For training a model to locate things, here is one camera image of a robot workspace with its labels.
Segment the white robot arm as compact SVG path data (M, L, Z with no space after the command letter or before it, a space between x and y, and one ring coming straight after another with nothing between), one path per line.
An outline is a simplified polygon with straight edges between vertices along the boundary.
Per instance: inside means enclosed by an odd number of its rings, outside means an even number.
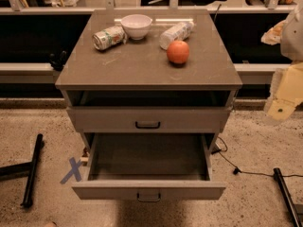
M270 96L264 106L266 116L275 122L290 117L303 102L303 8L297 5L287 18L261 37L264 44L280 44L281 55L292 61L277 69L272 77Z

